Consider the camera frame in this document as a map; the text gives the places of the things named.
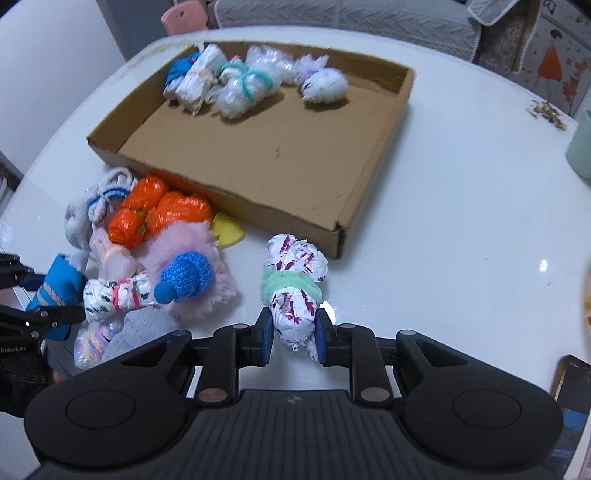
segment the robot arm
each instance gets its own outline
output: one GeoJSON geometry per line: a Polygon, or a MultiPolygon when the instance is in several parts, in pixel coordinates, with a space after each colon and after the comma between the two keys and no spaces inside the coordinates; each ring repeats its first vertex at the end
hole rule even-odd
{"type": "Polygon", "coordinates": [[[179,330],[44,390],[25,415],[31,480],[554,478],[562,415],[542,389],[415,331],[376,338],[318,309],[319,361],[349,369],[349,392],[239,391],[273,334],[265,308],[254,325],[179,330]]]}
{"type": "MultiPolygon", "coordinates": [[[[0,254],[0,289],[23,287],[36,291],[44,278],[22,265],[18,256],[0,254]]],[[[49,328],[80,323],[85,317],[80,306],[38,307],[23,312],[0,305],[0,357],[38,351],[49,328]]]]}

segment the mint green cup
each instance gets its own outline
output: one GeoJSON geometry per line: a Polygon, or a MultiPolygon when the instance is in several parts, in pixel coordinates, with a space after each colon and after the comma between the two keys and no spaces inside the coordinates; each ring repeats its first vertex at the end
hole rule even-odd
{"type": "Polygon", "coordinates": [[[566,159],[579,177],[591,180],[591,110],[585,110],[581,116],[577,131],[566,149],[566,159]]]}

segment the mint green fuzzy band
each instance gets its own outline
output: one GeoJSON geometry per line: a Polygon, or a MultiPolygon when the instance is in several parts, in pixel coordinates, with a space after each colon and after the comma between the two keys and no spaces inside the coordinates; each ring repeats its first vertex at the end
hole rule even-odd
{"type": "Polygon", "coordinates": [[[283,288],[299,288],[304,290],[306,295],[312,297],[317,305],[323,300],[320,287],[308,275],[299,272],[277,271],[273,267],[267,267],[262,273],[261,298],[265,305],[271,302],[271,296],[283,288]]]}

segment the pink fluffy fabric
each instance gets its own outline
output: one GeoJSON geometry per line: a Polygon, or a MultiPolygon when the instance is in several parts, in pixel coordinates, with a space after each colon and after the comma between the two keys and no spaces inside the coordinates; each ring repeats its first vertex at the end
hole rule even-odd
{"type": "Polygon", "coordinates": [[[181,302],[172,302],[164,308],[181,320],[199,320],[211,313],[222,303],[236,296],[236,281],[228,273],[220,258],[214,238],[207,222],[177,222],[163,230],[148,246],[144,262],[152,289],[160,281],[160,275],[177,255],[185,252],[199,252],[209,260],[215,272],[213,285],[203,294],[181,302]]]}

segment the orange plastic wrapped bundle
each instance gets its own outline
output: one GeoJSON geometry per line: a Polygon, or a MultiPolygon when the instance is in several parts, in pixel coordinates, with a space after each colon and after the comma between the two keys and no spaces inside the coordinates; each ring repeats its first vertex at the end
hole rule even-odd
{"type": "Polygon", "coordinates": [[[212,221],[212,210],[207,200],[198,195],[186,196],[175,191],[165,193],[146,218],[148,231],[154,236],[174,222],[205,221],[212,221]]]}
{"type": "Polygon", "coordinates": [[[109,224],[109,240],[132,250],[147,232],[156,236],[174,222],[212,221],[209,203],[197,195],[171,191],[161,178],[148,174],[121,203],[109,224]]]}
{"type": "Polygon", "coordinates": [[[152,173],[148,173],[131,190],[129,196],[121,203],[121,208],[143,210],[148,213],[158,205],[162,196],[170,190],[168,183],[152,173]]]}
{"type": "Polygon", "coordinates": [[[151,173],[141,179],[121,203],[109,224],[109,240],[133,250],[146,236],[145,224],[148,212],[158,205],[170,187],[161,178],[151,173]]]}

